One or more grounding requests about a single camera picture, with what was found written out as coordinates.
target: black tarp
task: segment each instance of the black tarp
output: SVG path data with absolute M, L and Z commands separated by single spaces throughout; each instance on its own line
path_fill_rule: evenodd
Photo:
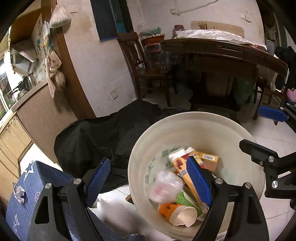
M 142 133 L 157 121 L 181 112 L 185 110 L 162 110 L 136 100 L 109 116 L 74 122 L 56 137 L 54 152 L 62 169 L 74 177 L 83 177 L 107 157 L 111 171 L 101 193 L 107 192 L 128 183 L 129 157 Z

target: range hood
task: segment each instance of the range hood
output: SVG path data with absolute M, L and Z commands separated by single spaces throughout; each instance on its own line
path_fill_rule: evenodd
M 33 73 L 37 55 L 31 39 L 26 39 L 10 46 L 10 58 L 15 72 L 23 75 Z

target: window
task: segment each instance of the window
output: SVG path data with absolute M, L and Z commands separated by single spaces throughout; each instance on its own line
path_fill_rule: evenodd
M 0 120 L 16 103 L 5 71 L 4 59 L 0 58 Z
M 91 0 L 91 7 L 101 42 L 116 39 L 116 32 L 133 32 L 126 0 Z

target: black cloth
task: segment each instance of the black cloth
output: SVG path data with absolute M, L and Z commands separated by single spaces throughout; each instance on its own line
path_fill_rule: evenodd
M 101 193 L 128 183 L 128 161 L 138 138 L 157 121 L 180 109 L 160 109 L 157 105 L 135 100 L 116 113 L 68 126 L 54 143 L 62 169 L 74 177 L 83 177 L 96 168 L 103 157 L 111 162 L 110 174 Z
M 296 53 L 291 46 L 288 48 L 276 47 L 275 55 L 282 61 L 286 62 L 289 67 L 289 77 L 286 86 L 292 90 L 296 87 Z M 278 75 L 275 81 L 275 86 L 281 90 L 285 84 L 285 78 Z

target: wooden door frame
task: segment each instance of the wooden door frame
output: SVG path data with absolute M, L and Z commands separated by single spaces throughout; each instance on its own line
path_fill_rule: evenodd
M 57 0 L 41 0 L 42 22 L 45 20 L 49 22 L 56 4 Z M 50 30 L 54 44 L 54 51 L 62 61 L 60 70 L 66 78 L 66 88 L 64 93 L 72 111 L 78 120 L 95 118 L 96 115 L 83 91 L 73 66 L 63 28 L 51 28 Z

